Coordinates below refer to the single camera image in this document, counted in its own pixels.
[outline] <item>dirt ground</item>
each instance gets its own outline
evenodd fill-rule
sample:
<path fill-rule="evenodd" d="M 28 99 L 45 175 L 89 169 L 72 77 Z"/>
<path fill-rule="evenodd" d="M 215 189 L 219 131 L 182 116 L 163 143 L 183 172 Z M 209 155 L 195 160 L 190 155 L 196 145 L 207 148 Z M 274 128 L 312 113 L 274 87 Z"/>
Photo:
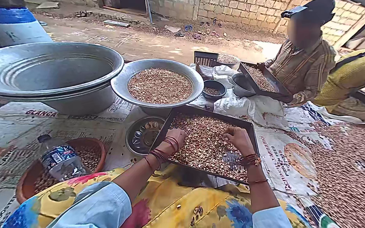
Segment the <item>dirt ground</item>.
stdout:
<path fill-rule="evenodd" d="M 193 32 L 187 32 L 185 37 L 175 37 L 164 28 L 165 24 L 184 28 L 189 21 L 161 21 L 153 17 L 155 25 L 148 22 L 131 23 L 129 28 L 107 26 L 102 23 L 106 18 L 88 15 L 77 18 L 79 10 L 89 10 L 86 7 L 61 4 L 59 9 L 33 10 L 38 20 L 46 22 L 44 26 L 54 41 L 87 42 L 104 45 L 118 51 L 127 61 L 143 58 L 165 58 L 185 64 L 193 62 L 194 51 L 228 53 L 246 62 L 263 62 L 272 58 L 278 52 L 283 35 L 264 33 L 257 30 L 235 28 L 223 24 L 222 28 L 210 22 L 200 26 L 196 22 Z M 202 39 L 193 38 L 197 30 L 216 31 L 220 35 L 202 35 Z"/>

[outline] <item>bottle cap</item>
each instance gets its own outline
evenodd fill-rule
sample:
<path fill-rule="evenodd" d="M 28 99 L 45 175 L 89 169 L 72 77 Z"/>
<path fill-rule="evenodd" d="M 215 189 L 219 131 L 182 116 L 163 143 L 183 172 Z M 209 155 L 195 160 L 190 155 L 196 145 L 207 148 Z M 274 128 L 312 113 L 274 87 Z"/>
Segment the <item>bottle cap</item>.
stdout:
<path fill-rule="evenodd" d="M 39 143 L 40 142 L 44 142 L 44 141 L 49 140 L 49 139 L 51 139 L 51 137 L 49 135 L 41 135 L 41 136 L 39 136 L 37 138 L 37 140 L 39 141 Z"/>

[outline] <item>blue barrel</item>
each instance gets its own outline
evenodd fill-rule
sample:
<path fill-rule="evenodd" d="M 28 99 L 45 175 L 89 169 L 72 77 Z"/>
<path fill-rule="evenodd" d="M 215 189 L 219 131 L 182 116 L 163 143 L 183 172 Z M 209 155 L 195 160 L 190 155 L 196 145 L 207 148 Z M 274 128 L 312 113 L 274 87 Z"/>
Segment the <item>blue barrel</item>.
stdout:
<path fill-rule="evenodd" d="M 0 8 L 0 48 L 53 42 L 28 8 Z"/>

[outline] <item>small black bowl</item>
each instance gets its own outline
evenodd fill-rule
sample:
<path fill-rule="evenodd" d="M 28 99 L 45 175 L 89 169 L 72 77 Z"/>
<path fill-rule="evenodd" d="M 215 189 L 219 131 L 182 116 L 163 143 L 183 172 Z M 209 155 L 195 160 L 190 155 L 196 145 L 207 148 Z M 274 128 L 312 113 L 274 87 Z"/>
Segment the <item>small black bowl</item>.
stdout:
<path fill-rule="evenodd" d="M 226 87 L 217 80 L 206 80 L 206 81 L 204 81 L 204 88 L 214 88 L 217 91 L 219 91 L 220 95 L 218 95 L 218 96 L 210 95 L 210 94 L 202 91 L 202 95 L 205 98 L 210 99 L 210 100 L 214 100 L 214 101 L 221 99 L 226 93 Z"/>

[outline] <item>striped shirt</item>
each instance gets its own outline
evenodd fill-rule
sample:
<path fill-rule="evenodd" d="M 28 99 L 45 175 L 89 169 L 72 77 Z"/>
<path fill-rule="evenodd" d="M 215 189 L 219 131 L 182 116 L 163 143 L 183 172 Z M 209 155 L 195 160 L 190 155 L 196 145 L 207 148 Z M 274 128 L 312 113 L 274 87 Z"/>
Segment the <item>striped shirt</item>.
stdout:
<path fill-rule="evenodd" d="M 336 52 L 322 37 L 312 47 L 297 49 L 289 39 L 282 44 L 275 59 L 265 65 L 292 93 L 292 105 L 313 100 L 335 66 Z"/>

